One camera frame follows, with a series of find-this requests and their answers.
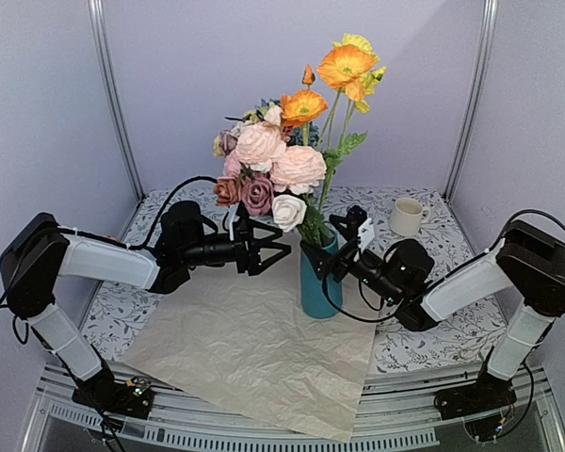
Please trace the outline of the cream wrapping paper sheet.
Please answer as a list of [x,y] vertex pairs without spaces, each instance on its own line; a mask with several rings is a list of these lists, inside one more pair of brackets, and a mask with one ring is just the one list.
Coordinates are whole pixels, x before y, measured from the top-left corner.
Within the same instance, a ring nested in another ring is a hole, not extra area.
[[347,442],[374,336],[360,318],[306,315],[292,255],[255,277],[233,266],[197,269],[121,359],[229,412]]

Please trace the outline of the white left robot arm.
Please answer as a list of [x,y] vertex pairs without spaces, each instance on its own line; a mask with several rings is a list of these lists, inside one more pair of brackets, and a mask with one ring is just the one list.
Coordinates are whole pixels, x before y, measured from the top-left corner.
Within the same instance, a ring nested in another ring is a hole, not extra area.
[[37,214],[0,256],[4,293],[0,309],[22,320],[73,380],[73,402],[101,415],[147,419],[154,393],[149,382],[116,380],[103,358],[79,329],[81,316],[60,295],[100,282],[120,283],[168,295],[201,266],[235,266],[256,276],[290,254],[282,231],[250,218],[240,205],[227,231],[202,214],[197,202],[182,201],[162,210],[154,245],[126,245],[57,223]]

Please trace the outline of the teal vase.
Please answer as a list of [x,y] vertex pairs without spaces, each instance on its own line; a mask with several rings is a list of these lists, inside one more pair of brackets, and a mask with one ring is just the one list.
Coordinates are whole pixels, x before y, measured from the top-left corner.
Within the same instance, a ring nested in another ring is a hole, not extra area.
[[324,295],[321,281],[317,278],[308,256],[302,250],[300,252],[300,302],[303,312],[309,317],[327,319],[336,316],[338,311],[331,306],[328,299],[338,307],[343,306],[342,284],[329,276],[327,286],[328,297]]

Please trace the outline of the orange poppy stem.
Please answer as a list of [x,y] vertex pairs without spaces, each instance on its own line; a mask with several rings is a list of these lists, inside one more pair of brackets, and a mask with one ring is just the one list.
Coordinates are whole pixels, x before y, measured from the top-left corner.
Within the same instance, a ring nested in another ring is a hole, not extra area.
[[282,127],[302,128],[304,145],[309,124],[319,129],[315,150],[331,152],[343,145],[356,113],[367,114],[367,98],[375,93],[386,68],[371,42],[358,34],[345,34],[313,67],[304,66],[299,87],[274,98],[281,101]]

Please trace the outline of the yellow rose stem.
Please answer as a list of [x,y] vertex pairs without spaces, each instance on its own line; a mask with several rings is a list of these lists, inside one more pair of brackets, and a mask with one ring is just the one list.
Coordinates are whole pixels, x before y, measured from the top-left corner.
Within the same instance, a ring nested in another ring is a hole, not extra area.
[[[250,125],[253,125],[257,122],[260,122],[253,116],[254,112],[255,112],[255,110],[250,110],[250,111],[246,112],[241,118],[226,117],[227,121],[234,121],[234,127],[232,129],[223,129],[223,130],[231,130],[233,132],[233,134],[237,137],[237,141],[238,141],[241,133],[247,127],[249,127]],[[225,156],[221,153],[221,151],[218,148],[218,135],[215,137],[214,145],[213,145],[213,156],[215,156],[215,157]]]

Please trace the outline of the white and mauve rose stem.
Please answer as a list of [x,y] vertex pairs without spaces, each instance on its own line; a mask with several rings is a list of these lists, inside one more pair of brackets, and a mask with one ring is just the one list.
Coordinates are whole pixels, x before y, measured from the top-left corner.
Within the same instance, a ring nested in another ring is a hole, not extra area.
[[311,245],[324,248],[333,242],[334,233],[315,208],[312,195],[276,193],[273,183],[263,173],[221,176],[217,178],[214,193],[218,206],[242,203],[252,217],[271,216],[284,233],[297,229],[301,239]]

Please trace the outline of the pink rose stem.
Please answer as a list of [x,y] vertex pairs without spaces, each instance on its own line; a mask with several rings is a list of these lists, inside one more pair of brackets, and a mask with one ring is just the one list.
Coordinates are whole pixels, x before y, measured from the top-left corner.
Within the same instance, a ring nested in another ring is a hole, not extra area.
[[218,135],[218,148],[225,156],[229,155],[236,147],[237,137],[231,130],[222,130]]

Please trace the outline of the large pink peony stem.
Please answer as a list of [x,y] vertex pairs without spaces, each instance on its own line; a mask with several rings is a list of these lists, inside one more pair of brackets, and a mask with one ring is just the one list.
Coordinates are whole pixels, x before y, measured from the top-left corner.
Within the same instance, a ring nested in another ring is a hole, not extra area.
[[241,162],[237,158],[236,151],[230,152],[225,157],[223,175],[225,177],[238,178],[241,175],[242,169],[243,167]]

